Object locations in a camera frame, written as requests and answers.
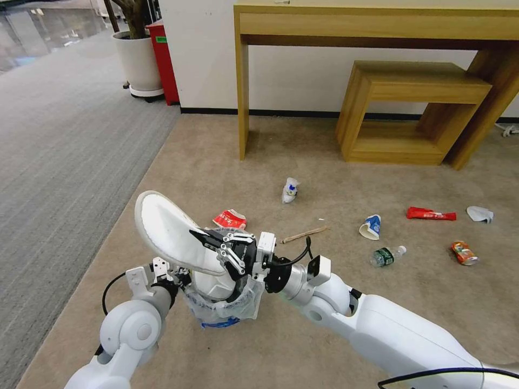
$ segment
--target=black baseboard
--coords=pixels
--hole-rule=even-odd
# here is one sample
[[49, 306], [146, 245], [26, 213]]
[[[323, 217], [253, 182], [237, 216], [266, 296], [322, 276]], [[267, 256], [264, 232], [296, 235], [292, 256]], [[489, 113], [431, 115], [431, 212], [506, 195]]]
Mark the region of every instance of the black baseboard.
[[[202, 113], [205, 115], [237, 115], [232, 108], [180, 108], [181, 113]], [[309, 118], [338, 118], [339, 112], [333, 111], [284, 111], [284, 110], [249, 110], [253, 116], [287, 116]], [[366, 113], [367, 120], [419, 120], [421, 115], [412, 113]], [[519, 117], [501, 117], [498, 123], [519, 123]]]

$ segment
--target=blue paper cup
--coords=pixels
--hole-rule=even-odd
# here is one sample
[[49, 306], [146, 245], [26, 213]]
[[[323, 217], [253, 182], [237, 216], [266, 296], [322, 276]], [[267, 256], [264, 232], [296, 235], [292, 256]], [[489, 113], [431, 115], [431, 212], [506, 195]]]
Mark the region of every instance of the blue paper cup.
[[380, 215], [371, 215], [366, 218], [364, 224], [358, 229], [359, 233], [371, 240], [380, 239]]

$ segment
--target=green bottle label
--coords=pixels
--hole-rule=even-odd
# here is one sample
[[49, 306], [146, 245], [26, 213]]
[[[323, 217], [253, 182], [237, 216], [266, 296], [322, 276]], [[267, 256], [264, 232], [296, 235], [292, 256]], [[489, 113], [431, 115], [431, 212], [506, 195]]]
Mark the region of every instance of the green bottle label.
[[377, 252], [382, 256], [382, 259], [384, 260], [384, 266], [391, 265], [395, 261], [395, 258], [393, 257], [391, 252], [385, 247], [381, 248], [380, 250], [377, 250]]

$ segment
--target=wooden side table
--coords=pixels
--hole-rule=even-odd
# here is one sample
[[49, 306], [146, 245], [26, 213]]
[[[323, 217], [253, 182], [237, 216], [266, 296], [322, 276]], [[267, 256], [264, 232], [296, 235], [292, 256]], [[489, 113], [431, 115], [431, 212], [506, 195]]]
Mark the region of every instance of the wooden side table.
[[[451, 63], [355, 61], [336, 136], [345, 160], [438, 165], [491, 85]], [[366, 122], [372, 100], [428, 102], [421, 120]]]

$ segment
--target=trash bin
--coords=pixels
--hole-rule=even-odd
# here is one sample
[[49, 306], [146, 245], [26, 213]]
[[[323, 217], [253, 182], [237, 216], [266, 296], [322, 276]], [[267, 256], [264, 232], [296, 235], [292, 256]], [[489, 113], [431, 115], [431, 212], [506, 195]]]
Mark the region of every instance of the trash bin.
[[171, 64], [171, 57], [169, 55], [168, 42], [166, 40], [166, 33], [164, 32], [164, 24], [162, 20], [157, 20], [147, 26], [150, 30], [151, 42], [157, 59], [158, 72], [161, 75], [162, 88], [164, 88], [164, 96], [166, 104], [172, 105], [179, 103], [177, 83], [175, 81], [175, 74], [173, 73], [173, 65]]

